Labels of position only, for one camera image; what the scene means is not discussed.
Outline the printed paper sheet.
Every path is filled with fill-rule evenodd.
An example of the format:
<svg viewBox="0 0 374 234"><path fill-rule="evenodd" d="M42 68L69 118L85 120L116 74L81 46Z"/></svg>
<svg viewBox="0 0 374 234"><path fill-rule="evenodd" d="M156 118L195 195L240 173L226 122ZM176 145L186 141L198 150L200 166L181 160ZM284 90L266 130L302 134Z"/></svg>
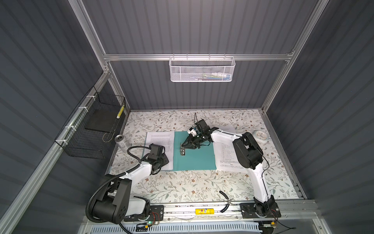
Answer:
<svg viewBox="0 0 374 234"><path fill-rule="evenodd" d="M233 173L246 173L244 168L237 160L233 145L223 143L213 143L215 164L217 171L227 171Z"/></svg>
<svg viewBox="0 0 374 234"><path fill-rule="evenodd" d="M173 171L174 158L174 136L173 131L169 132L147 132L145 145L157 144L165 147L165 154L169 163L161 168L162 171Z"/></svg>

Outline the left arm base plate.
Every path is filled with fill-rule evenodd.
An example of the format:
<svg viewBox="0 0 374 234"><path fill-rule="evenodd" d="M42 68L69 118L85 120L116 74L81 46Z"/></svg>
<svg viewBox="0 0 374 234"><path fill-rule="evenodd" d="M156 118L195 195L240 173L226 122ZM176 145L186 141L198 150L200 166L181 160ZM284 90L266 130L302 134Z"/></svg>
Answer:
<svg viewBox="0 0 374 234"><path fill-rule="evenodd" d="M162 221L164 218L164 205L151 205L146 207L145 212L134 214L123 219L124 222L146 222Z"/></svg>

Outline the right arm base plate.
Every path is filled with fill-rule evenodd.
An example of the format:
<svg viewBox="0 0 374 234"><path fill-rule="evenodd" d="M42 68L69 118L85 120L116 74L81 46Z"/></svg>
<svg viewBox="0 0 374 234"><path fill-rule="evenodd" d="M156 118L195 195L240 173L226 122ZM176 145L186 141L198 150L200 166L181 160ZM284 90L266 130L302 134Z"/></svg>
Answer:
<svg viewBox="0 0 374 234"><path fill-rule="evenodd" d="M256 205L255 202L240 203L243 218L280 218L281 212L277 203Z"/></svg>

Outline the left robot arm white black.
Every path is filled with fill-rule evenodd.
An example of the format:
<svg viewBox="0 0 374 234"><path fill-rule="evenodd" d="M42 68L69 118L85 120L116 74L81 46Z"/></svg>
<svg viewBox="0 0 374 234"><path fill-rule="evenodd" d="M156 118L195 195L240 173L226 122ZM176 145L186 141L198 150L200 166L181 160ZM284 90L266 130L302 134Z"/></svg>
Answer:
<svg viewBox="0 0 374 234"><path fill-rule="evenodd" d="M90 197L85 214L94 223L111 222L121 224L125 218L134 216L142 220L149 217L149 199L134 196L132 189L143 179L159 173L169 163L166 149L162 145L132 146L127 149L137 164L124 173L106 175L106 180Z"/></svg>

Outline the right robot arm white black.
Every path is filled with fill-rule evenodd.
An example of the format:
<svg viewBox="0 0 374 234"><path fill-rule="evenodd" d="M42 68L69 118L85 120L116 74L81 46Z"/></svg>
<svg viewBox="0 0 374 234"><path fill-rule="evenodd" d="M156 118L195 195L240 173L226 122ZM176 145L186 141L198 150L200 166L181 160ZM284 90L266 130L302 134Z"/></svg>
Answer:
<svg viewBox="0 0 374 234"><path fill-rule="evenodd" d="M187 149L200 149L204 142L233 146L239 164L245 168L254 189L254 209L259 217L275 216L277 203L264 178L264 153L251 133L237 135L217 127L209 127L200 120L189 128L186 140L180 146L183 155Z"/></svg>

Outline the teal green file folder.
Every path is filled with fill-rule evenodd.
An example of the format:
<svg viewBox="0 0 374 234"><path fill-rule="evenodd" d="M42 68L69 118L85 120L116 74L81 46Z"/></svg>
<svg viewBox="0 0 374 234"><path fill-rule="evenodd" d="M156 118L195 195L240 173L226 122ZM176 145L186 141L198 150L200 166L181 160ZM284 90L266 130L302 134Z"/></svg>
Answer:
<svg viewBox="0 0 374 234"><path fill-rule="evenodd" d="M184 156L180 154L180 146L187 137L185 131L174 132L173 171L216 170L212 143L200 149L187 149Z"/></svg>

